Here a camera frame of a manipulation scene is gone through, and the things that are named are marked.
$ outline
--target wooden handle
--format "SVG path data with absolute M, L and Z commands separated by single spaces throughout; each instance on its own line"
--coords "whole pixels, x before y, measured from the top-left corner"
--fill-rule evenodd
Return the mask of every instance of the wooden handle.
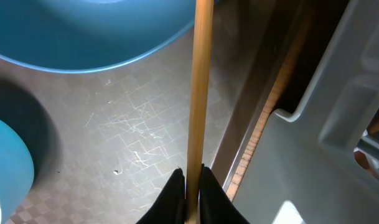
M 196 0 L 187 161 L 187 223 L 196 223 L 197 218 L 206 122 L 208 73 L 210 71 L 213 7 L 214 0 Z

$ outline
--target checkered surface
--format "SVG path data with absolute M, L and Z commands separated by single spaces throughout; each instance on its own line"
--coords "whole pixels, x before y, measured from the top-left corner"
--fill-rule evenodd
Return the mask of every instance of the checkered surface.
M 249 63 L 237 62 L 236 1 L 215 11 L 204 163 L 211 165 Z M 60 140 L 57 172 L 7 224 L 135 223 L 172 171 L 185 172 L 193 31 L 128 66 L 59 75 L 0 60 L 0 76 L 30 91 Z

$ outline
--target blue container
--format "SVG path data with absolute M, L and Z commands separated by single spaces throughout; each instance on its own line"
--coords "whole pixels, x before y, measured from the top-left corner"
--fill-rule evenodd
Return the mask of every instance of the blue container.
M 26 145 L 0 121 L 0 223 L 5 223 L 25 199 L 33 178 L 33 161 Z
M 195 0 L 2 0 L 0 58 L 59 73 L 141 59 L 193 26 Z

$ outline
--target brown object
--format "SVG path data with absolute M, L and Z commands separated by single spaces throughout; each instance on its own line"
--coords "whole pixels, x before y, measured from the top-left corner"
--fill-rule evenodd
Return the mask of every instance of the brown object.
M 197 218 L 212 47 L 213 7 L 214 0 L 196 1 L 187 161 L 187 223 L 196 223 Z
M 311 10 L 307 11 L 307 14 L 301 23 L 298 33 L 289 49 L 289 52 L 284 59 L 282 67 L 276 77 L 274 85 L 271 92 L 268 95 L 268 99 L 263 107 L 263 111 L 257 120 L 256 127 L 250 137 L 247 144 L 245 152 L 243 153 L 238 167 L 236 168 L 235 174 L 230 182 L 227 190 L 228 198 L 232 201 L 235 198 L 236 192 L 239 188 L 240 182 L 247 170 L 250 163 L 251 157 L 255 151 L 258 140 L 260 139 L 261 133 L 264 130 L 266 121 L 270 114 L 273 112 L 276 102 L 279 97 L 283 94 L 285 87 L 288 85 L 290 78 L 293 75 L 294 67 L 296 66 L 297 58 L 301 52 L 303 43 L 307 37 L 307 33 L 312 24 L 313 12 Z

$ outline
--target wooden dowel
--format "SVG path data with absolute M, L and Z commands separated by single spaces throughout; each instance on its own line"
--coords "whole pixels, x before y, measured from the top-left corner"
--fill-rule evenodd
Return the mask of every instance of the wooden dowel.
M 191 224 L 196 223 L 199 179 L 202 169 L 213 7 L 214 0 L 196 0 L 186 189 L 187 223 Z

